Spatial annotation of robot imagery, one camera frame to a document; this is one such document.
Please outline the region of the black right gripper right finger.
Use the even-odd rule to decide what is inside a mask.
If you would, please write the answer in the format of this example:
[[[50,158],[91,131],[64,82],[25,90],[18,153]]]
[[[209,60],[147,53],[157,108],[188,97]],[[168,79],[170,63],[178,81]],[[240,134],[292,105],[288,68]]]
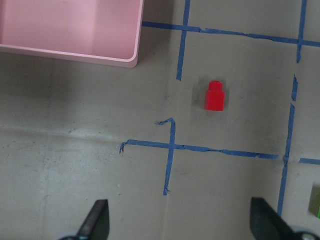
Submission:
[[[289,240],[295,235],[262,197],[251,198],[249,227],[255,240]]]

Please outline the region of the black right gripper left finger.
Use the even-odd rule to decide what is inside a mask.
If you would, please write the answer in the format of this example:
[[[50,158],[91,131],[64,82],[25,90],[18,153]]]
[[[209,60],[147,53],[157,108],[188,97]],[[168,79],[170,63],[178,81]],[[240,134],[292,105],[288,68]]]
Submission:
[[[96,200],[76,236],[79,240],[107,240],[110,232],[109,203]]]

